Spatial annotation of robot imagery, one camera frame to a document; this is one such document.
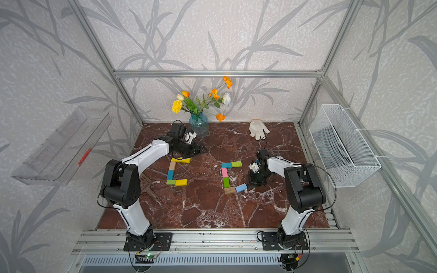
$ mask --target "leaf-patterned wallpaper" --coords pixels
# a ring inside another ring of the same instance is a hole
[[[80,0],[115,69],[320,69],[349,0]],[[122,79],[144,121],[187,121],[175,93],[219,78]],[[226,121],[298,120],[314,79],[232,78]]]
[[[328,71],[435,223],[436,28],[435,0],[368,2],[360,7]],[[322,90],[312,113],[320,104],[332,103],[326,95]],[[314,117],[305,119],[306,131]],[[371,272],[437,272],[437,261],[379,173],[339,190],[337,202],[338,217],[354,232]]]
[[[0,271],[61,272],[94,229],[102,168],[126,157],[140,124],[121,99],[67,3],[0,2]],[[77,106],[112,122],[65,187],[28,186],[11,173]]]

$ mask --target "marble surface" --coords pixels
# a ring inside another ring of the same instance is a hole
[[[293,123],[266,123],[267,149],[294,162],[306,162]],[[195,156],[191,163],[177,163],[174,179],[188,179],[182,187],[166,185],[171,155],[162,157],[144,171],[152,180],[154,200],[142,193],[141,206],[155,228],[276,228],[289,206],[284,179],[273,175],[267,186],[248,183],[248,165],[264,147],[250,137],[248,123],[210,123],[210,134],[201,140],[209,153]],[[132,151],[147,146],[170,128],[168,123],[146,124]],[[241,168],[228,170],[231,186],[248,183],[246,191],[225,195],[221,164],[242,161]],[[313,213],[305,227],[328,228],[323,211]],[[106,209],[98,228],[125,228],[118,212]]]

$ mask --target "transparent acrylic shelf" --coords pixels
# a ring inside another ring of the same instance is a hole
[[[76,108],[12,177],[27,185],[65,186],[111,121],[106,111]]]

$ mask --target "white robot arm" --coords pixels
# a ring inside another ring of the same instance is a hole
[[[266,178],[272,173],[285,178],[290,207],[278,228],[277,237],[279,245],[288,249],[296,244],[299,237],[305,237],[303,225],[311,213],[326,202],[325,192],[313,165],[301,165],[281,156],[272,156],[266,149],[260,150],[257,157],[249,171],[249,181],[253,185],[265,185]]]
[[[169,152],[178,152],[182,158],[203,153],[205,148],[202,142],[193,141],[195,137],[196,133],[188,131],[183,124],[173,123],[167,135],[153,140],[129,157],[120,161],[113,159],[106,164],[100,195],[120,213],[128,227],[127,240],[135,248],[148,248],[155,240],[153,227],[139,202],[139,175]]]

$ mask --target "white flower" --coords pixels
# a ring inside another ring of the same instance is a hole
[[[231,93],[226,92],[226,93],[223,95],[223,103],[224,103],[226,106],[229,106],[229,105],[231,104]]]

